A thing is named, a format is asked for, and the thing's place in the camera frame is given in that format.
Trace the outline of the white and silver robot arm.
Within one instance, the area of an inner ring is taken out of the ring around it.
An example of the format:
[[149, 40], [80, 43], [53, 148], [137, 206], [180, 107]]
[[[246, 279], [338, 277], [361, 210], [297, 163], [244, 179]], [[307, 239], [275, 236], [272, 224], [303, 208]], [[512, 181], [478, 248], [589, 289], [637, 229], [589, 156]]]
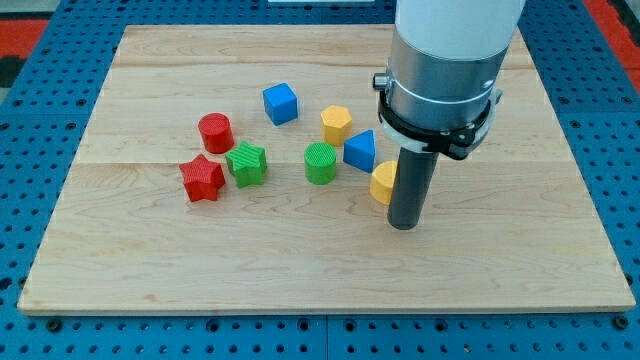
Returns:
[[373, 77], [384, 132], [414, 153], [463, 160], [486, 137], [495, 82], [524, 0], [397, 0], [391, 54]]

